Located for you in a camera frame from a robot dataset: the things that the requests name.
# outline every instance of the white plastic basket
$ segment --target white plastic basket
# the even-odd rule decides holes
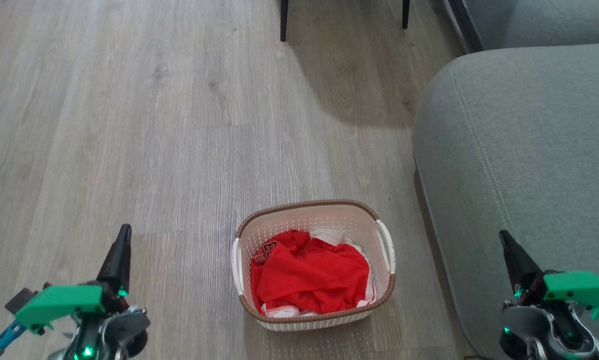
[[[263,243],[292,229],[309,232],[339,230],[352,239],[368,258],[378,300],[356,309],[316,316],[274,318],[261,315],[251,294],[250,260]],[[300,202],[256,212],[237,230],[231,257],[233,281],[244,310],[268,330],[315,330],[364,319],[389,299],[395,286],[395,251],[391,235],[370,207],[352,200]]]

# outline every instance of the brown basket rim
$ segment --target brown basket rim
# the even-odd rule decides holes
[[[351,205],[353,207],[360,208],[360,209],[364,210],[365,212],[367,212],[373,218],[374,221],[377,221],[380,219],[380,217],[377,215],[377,213],[375,213],[375,211],[373,211],[373,209],[368,207],[368,205],[366,205],[365,203],[356,201],[356,200],[314,200],[314,201],[296,202],[296,203],[290,203],[288,205],[270,207],[268,209],[254,212],[249,217],[247,217],[244,221],[242,221],[242,224],[237,229],[237,237],[241,239],[242,233],[244,232],[244,229],[247,227],[247,225],[249,225],[249,223],[251,223],[254,219],[261,217],[263,215],[281,212],[283,210],[292,210],[292,209],[309,208],[309,207],[320,207],[320,206],[324,206],[324,205]],[[320,315],[315,315],[315,316],[295,316],[295,317],[280,317],[280,318],[267,317],[267,316],[260,314],[253,307],[251,307],[249,305],[249,303],[247,303],[247,298],[244,296],[244,294],[241,294],[239,296],[239,301],[240,301],[240,303],[242,303],[242,307],[244,308],[245,312],[247,312],[250,316],[254,317],[259,322],[263,322],[263,323],[267,323],[267,324],[296,324],[296,323],[303,323],[303,322],[329,321],[331,319],[349,317],[351,315],[369,312],[370,310],[375,310],[375,309],[379,308],[380,306],[382,306],[384,303],[386,303],[387,300],[389,300],[389,297],[391,297],[391,294],[393,293],[393,289],[395,289],[395,274],[394,273],[390,274],[390,276],[389,276],[388,287],[386,288],[386,292],[384,292],[384,295],[382,295],[382,297],[379,298],[374,303],[371,303],[370,305],[365,305],[362,307],[356,307],[354,309],[330,312],[328,314],[320,314]]]
[[[293,210],[293,209],[310,208],[310,207],[323,207],[325,205],[351,205],[353,207],[360,208],[360,209],[364,210],[365,212],[367,212],[370,215],[370,217],[373,218],[374,221],[377,221],[380,219],[380,217],[375,213],[375,211],[373,211],[373,209],[368,207],[368,205],[366,205],[365,203],[356,201],[356,200],[303,201],[303,202],[289,203],[288,205],[269,207],[268,209],[259,210],[257,212],[250,214],[244,221],[242,221],[242,224],[237,228],[236,236],[238,238],[241,238],[242,233],[244,232],[244,229],[247,227],[247,225],[249,225],[254,219],[257,219],[261,216],[276,213],[276,212],[281,212],[283,210]]]

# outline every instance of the fabric upholstery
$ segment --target fabric upholstery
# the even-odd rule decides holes
[[[599,45],[454,60],[423,99],[413,151],[462,327],[506,359],[500,230],[544,269],[599,274]]]
[[[599,0],[464,0],[486,50],[599,43]]]

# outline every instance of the wooden floor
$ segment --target wooden floor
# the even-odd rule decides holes
[[[140,359],[459,359],[410,141],[462,54],[437,1],[413,0],[402,30],[398,0],[292,0],[281,43],[275,0],[0,0],[0,332],[22,287],[93,279],[131,223]],[[233,286],[236,228],[331,198],[393,234],[393,297],[351,325],[269,332]],[[70,325],[2,359],[46,358]]]

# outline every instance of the blue cable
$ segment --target blue cable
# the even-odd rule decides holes
[[[13,321],[11,325],[9,325],[2,333],[0,333],[0,356],[4,354],[4,351],[7,350],[7,347],[11,345],[12,342],[16,341],[23,333],[26,332],[26,326],[24,326],[20,321]]]

